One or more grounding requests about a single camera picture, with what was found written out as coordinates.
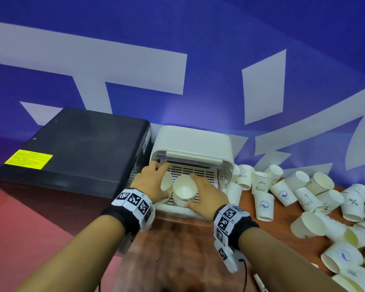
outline forearm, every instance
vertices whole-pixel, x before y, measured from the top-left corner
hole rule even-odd
[[[36,270],[16,291],[94,291],[125,237],[119,220],[103,215]]]
[[[323,271],[265,231],[242,233],[238,246],[271,292],[344,292]]]

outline wooden table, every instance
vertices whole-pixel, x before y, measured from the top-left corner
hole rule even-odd
[[[239,206],[248,211],[260,227],[332,275],[320,260],[331,245],[326,237],[299,239],[290,230],[303,210],[299,203],[284,207],[275,199],[274,220],[255,218],[254,199],[244,191]],[[346,225],[337,209],[330,216]],[[230,274],[214,248],[213,223],[156,215],[150,231],[139,233],[123,257],[114,291],[242,291],[244,269]],[[249,267],[246,291],[259,291]]]

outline cable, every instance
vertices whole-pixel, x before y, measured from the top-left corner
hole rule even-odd
[[[243,259],[240,259],[238,261],[242,261],[245,265],[245,285],[243,286],[243,292],[246,290],[246,285],[248,284],[248,267],[246,266],[246,262]]]

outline warning sticker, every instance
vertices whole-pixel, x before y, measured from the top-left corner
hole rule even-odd
[[[23,149],[15,152],[4,164],[27,167],[32,169],[42,169],[53,155],[41,152],[25,151]]]

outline red floor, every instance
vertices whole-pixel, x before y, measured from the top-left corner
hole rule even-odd
[[[0,190],[0,292],[14,291],[72,235]],[[102,279],[111,292],[121,257],[114,256]]]

